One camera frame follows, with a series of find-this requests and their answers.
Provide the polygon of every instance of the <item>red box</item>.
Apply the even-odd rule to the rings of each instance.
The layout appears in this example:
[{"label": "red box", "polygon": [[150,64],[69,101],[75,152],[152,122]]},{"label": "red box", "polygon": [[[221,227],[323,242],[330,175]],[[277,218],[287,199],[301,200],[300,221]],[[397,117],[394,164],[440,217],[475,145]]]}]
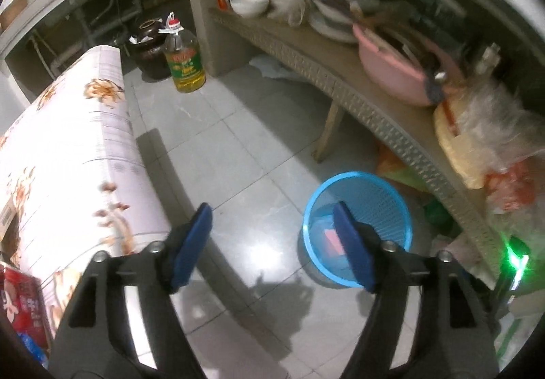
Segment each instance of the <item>red box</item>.
[{"label": "red box", "polygon": [[36,278],[0,265],[3,311],[18,333],[29,335],[45,353],[49,351],[46,315]]}]

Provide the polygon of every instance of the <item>yellow bottle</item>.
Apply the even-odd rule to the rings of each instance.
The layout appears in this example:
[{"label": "yellow bottle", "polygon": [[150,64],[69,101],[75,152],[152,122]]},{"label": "yellow bottle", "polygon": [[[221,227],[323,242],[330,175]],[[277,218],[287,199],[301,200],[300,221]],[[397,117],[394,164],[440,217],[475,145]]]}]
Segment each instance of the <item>yellow bottle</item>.
[{"label": "yellow bottle", "polygon": [[184,93],[194,92],[206,82],[197,37],[181,26],[174,13],[168,17],[166,26],[161,32],[168,33],[165,56],[176,89]]}]

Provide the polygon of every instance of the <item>blue plastic basket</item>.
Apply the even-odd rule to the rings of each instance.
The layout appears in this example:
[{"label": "blue plastic basket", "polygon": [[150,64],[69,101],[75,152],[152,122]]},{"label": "blue plastic basket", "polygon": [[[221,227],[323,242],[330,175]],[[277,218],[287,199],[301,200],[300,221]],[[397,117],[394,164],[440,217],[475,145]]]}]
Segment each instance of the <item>blue plastic basket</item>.
[{"label": "blue plastic basket", "polygon": [[409,209],[385,180],[360,171],[342,173],[325,181],[312,195],[303,217],[303,241],[311,261],[333,282],[361,287],[345,255],[335,254],[326,237],[334,230],[333,207],[344,201],[356,221],[370,224],[383,240],[393,240],[405,250],[412,242]]}]

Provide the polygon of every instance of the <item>bottle label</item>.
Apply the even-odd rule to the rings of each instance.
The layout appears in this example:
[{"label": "bottle label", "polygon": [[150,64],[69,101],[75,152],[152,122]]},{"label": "bottle label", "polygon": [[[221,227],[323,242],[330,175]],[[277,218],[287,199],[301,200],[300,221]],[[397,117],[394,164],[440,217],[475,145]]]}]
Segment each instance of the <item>bottle label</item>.
[{"label": "bottle label", "polygon": [[168,67],[175,79],[187,79],[202,72],[201,53],[195,49],[184,49],[167,53]]}]

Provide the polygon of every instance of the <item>wooden leg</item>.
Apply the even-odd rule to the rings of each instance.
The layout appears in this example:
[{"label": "wooden leg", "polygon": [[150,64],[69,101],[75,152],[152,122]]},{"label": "wooden leg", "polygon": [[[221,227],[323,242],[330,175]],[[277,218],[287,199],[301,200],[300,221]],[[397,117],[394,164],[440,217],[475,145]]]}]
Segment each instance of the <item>wooden leg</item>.
[{"label": "wooden leg", "polygon": [[343,115],[344,108],[337,105],[335,101],[331,101],[331,108],[329,109],[328,119],[325,121],[324,131],[318,140],[316,150],[312,153],[312,157],[314,157],[314,160],[318,162],[318,164],[323,161],[329,142],[339,129],[339,124],[342,121]]}]

